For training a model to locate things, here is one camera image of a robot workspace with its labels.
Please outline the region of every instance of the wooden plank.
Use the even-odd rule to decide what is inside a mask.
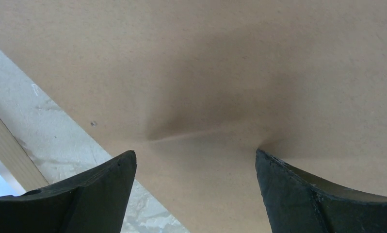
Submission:
[[[30,191],[48,185],[23,148],[0,119],[0,161],[19,184]]]

